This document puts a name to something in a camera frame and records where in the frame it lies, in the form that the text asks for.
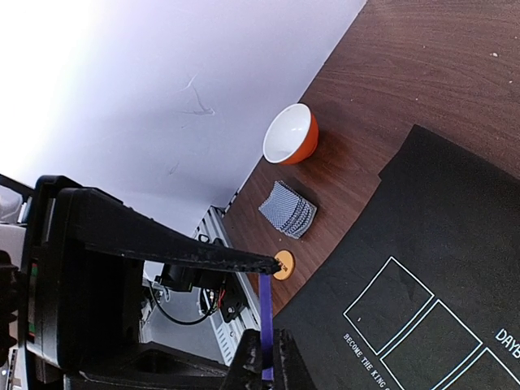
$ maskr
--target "orange bowl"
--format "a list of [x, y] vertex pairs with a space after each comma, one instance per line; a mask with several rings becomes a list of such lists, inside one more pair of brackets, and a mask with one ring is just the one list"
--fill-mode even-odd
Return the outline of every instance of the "orange bowl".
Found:
[[318, 135], [318, 122], [309, 107], [293, 104], [271, 122], [263, 140], [263, 155], [273, 164], [299, 163], [314, 153]]

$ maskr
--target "purple strap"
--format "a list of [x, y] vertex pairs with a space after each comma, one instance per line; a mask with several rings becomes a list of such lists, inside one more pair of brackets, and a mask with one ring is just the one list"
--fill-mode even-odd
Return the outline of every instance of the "purple strap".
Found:
[[260, 340], [262, 343], [262, 379], [273, 380], [273, 298], [271, 294], [271, 275], [260, 274]]

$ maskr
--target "round wooden disc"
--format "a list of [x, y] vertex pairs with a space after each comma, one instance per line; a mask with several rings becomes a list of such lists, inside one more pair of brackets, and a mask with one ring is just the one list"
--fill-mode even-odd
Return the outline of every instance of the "round wooden disc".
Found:
[[275, 259], [278, 260], [282, 267], [281, 271], [276, 272], [273, 276], [277, 280], [287, 280], [291, 277], [294, 272], [296, 263], [294, 262], [294, 256], [288, 250], [280, 250], [276, 255]]

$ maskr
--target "wooden table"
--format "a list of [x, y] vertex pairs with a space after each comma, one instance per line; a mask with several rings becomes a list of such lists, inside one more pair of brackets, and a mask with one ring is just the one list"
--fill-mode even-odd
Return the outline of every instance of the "wooden table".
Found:
[[[262, 160], [224, 219], [238, 249], [294, 253], [294, 275], [274, 282], [276, 313], [355, 222], [413, 124], [520, 177], [520, 2], [369, 0], [302, 101], [321, 129], [315, 155]], [[319, 208], [301, 240], [258, 212], [275, 180]]]

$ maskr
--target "deck of playing cards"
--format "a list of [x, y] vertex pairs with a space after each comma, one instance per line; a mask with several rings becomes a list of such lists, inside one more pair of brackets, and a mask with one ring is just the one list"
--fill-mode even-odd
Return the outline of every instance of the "deck of playing cards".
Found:
[[296, 239], [309, 229], [317, 211], [283, 181], [275, 182], [271, 195], [258, 209], [277, 230]]

